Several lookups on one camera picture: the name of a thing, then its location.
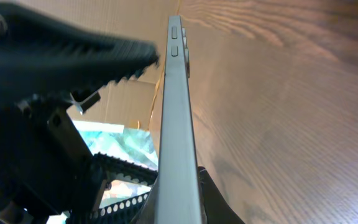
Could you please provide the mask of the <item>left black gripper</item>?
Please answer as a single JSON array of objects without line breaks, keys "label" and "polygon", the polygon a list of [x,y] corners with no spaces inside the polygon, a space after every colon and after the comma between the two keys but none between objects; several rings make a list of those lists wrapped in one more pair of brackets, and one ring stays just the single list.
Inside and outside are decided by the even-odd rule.
[{"label": "left black gripper", "polygon": [[52,215],[97,211],[108,181],[153,185],[158,172],[92,155],[67,114],[99,101],[97,91],[62,99],[0,103],[0,223],[45,223]]}]

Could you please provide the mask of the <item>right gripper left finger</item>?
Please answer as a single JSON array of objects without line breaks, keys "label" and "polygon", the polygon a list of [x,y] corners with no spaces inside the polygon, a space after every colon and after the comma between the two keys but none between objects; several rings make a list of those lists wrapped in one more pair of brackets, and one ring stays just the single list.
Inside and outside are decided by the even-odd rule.
[{"label": "right gripper left finger", "polygon": [[152,42],[88,32],[0,2],[0,109],[139,77],[158,60]]}]

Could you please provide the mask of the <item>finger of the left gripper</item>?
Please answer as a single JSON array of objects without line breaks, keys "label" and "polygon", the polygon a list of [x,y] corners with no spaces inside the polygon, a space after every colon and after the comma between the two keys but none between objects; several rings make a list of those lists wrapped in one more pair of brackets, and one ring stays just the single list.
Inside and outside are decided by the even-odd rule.
[{"label": "finger of the left gripper", "polygon": [[94,212],[72,213],[66,220],[66,224],[130,224],[141,211],[149,196],[146,192],[120,202],[100,208]]}]

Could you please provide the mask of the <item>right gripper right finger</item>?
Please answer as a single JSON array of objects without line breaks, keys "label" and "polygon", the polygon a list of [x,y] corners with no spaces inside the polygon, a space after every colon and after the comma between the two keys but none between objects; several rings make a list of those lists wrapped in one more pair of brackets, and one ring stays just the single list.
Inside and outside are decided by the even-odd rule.
[{"label": "right gripper right finger", "polygon": [[198,167],[204,217],[207,224],[244,224],[242,219],[228,205],[208,171]]}]

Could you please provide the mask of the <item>brown Galaxy smartphone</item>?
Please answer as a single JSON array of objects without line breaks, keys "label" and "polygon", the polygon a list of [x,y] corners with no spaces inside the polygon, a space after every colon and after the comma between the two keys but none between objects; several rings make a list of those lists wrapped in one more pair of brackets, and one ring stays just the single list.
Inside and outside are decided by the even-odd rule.
[{"label": "brown Galaxy smartphone", "polygon": [[168,20],[158,176],[133,223],[202,223],[188,79],[189,51],[180,16]]}]

